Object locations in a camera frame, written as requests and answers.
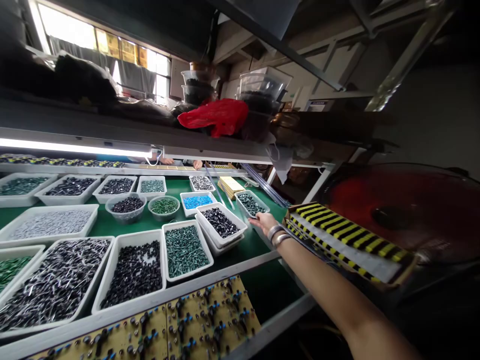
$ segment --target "curtain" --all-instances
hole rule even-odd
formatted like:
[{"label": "curtain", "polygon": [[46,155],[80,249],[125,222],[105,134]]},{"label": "curtain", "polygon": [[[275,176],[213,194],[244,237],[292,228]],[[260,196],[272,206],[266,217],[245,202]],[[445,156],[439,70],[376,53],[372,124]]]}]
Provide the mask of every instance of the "curtain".
[{"label": "curtain", "polygon": [[91,61],[103,69],[108,67],[111,75],[114,73],[115,61],[118,61],[122,85],[140,90],[147,93],[147,95],[154,92],[157,74],[142,66],[104,55],[96,50],[80,47],[53,36],[50,36],[50,43],[54,55],[57,55],[60,50],[64,50],[79,59]]}]

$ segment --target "yellow circuit board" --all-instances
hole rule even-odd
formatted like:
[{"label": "yellow circuit board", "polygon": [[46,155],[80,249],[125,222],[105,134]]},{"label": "yellow circuit board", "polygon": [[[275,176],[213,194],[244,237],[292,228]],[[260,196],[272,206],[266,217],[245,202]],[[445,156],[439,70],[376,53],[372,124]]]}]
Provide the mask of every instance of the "yellow circuit board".
[{"label": "yellow circuit board", "polygon": [[43,350],[29,359],[213,360],[233,351],[260,328],[237,275]]}]

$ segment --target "green workbench surface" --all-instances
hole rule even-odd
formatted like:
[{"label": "green workbench surface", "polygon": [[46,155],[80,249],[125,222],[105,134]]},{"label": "green workbench surface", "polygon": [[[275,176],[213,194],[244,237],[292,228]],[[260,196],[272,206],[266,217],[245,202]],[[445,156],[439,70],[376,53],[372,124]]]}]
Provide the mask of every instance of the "green workbench surface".
[{"label": "green workbench surface", "polygon": [[[187,176],[166,176],[166,187],[167,195],[177,198],[179,201],[180,193],[190,193],[192,189],[190,188],[189,178]],[[242,186],[245,186],[245,181],[239,178],[235,178]],[[270,197],[268,197],[260,187],[248,187],[247,189],[252,190],[269,208],[270,213],[281,222],[285,216],[287,210],[285,208],[277,205]],[[227,196],[221,190],[219,192],[222,195],[223,201],[227,209],[232,210]],[[217,192],[214,192],[215,198],[220,201],[219,195]],[[86,204],[97,204],[97,199],[92,196]],[[240,219],[243,219],[243,215],[236,201],[233,201],[235,210],[233,213],[237,215]],[[44,206],[42,202],[38,202],[35,206]],[[12,208],[0,208],[0,229],[23,213],[27,207],[12,207]],[[180,209],[178,209],[175,218],[177,222],[185,220],[193,220],[194,217],[186,218],[182,205],[180,204]],[[147,230],[161,229],[163,224],[167,222],[158,222],[156,221],[150,211],[145,206],[143,210],[143,216],[140,221],[122,225],[115,221],[111,214],[105,210],[105,205],[100,204],[98,208],[98,217],[96,219],[93,228],[88,234],[91,237],[98,236],[118,236],[122,234],[136,233]],[[229,267],[231,265],[240,263],[242,261],[257,257],[259,255],[269,252],[269,248],[265,245],[263,240],[258,236],[258,234],[253,230],[250,225],[249,228],[244,232],[245,239],[240,241],[238,246],[234,247],[230,251],[214,258],[213,266],[209,267],[207,270],[202,271],[194,276],[190,276],[185,281],[190,281],[194,278],[203,276],[208,273],[218,271],[220,269]],[[294,300],[298,299],[302,293],[300,289],[296,286],[293,279],[288,275],[282,265],[278,261],[270,261],[264,265],[259,266],[258,268],[245,271],[242,275],[242,280],[245,287],[249,291],[249,296],[252,298],[252,304],[257,310],[259,320],[261,322],[270,318],[278,311],[280,311],[285,306],[289,305]],[[180,284],[182,281],[176,282],[175,284],[168,284],[167,287]],[[281,288],[282,296],[281,299],[277,299],[273,304],[270,300],[264,297],[265,292],[272,294],[275,289]]]}]

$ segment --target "blue component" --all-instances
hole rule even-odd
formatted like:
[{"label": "blue component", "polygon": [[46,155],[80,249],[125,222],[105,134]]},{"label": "blue component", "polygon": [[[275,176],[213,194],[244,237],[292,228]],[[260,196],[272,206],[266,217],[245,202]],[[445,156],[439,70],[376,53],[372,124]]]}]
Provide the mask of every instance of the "blue component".
[{"label": "blue component", "polygon": [[191,210],[196,209],[199,206],[207,205],[212,203],[212,199],[210,196],[193,196],[193,197],[186,197],[182,199],[183,204],[185,205],[185,209]]}]

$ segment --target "stacked plastic container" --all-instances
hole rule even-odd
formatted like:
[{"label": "stacked plastic container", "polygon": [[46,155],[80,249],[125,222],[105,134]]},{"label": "stacked plastic container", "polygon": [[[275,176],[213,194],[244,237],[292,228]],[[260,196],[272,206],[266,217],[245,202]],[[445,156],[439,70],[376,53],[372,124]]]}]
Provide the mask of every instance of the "stacked plastic container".
[{"label": "stacked plastic container", "polygon": [[258,143],[267,137],[273,115],[280,110],[281,103],[277,99],[292,79],[278,70],[273,72],[275,69],[270,67],[263,69],[240,75],[240,87],[235,94],[235,99],[244,101],[249,110],[241,137]]}]

